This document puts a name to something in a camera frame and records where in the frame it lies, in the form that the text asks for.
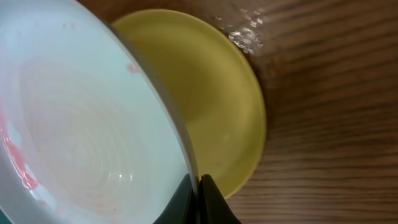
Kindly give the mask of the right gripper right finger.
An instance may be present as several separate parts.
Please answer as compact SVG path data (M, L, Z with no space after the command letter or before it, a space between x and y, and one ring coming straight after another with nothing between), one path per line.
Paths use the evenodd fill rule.
M209 174L201 177L199 201L202 224L241 224Z

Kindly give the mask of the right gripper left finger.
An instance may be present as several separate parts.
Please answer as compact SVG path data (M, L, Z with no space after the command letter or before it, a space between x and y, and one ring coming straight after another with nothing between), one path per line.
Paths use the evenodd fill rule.
M196 208L192 183L187 174L154 224L196 224Z

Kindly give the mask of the yellow-green plate top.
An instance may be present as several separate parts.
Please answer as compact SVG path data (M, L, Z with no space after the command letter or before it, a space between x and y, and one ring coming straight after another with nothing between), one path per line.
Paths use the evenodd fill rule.
M266 109L243 54L205 21L166 9L133 12L114 28L137 49L181 112L200 175L224 197L254 172L266 139Z

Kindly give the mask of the light blue plate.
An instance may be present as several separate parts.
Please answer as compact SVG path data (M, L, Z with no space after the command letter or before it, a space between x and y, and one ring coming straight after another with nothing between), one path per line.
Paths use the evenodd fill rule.
M154 223L185 175L159 78L76 1L1 1L1 222Z

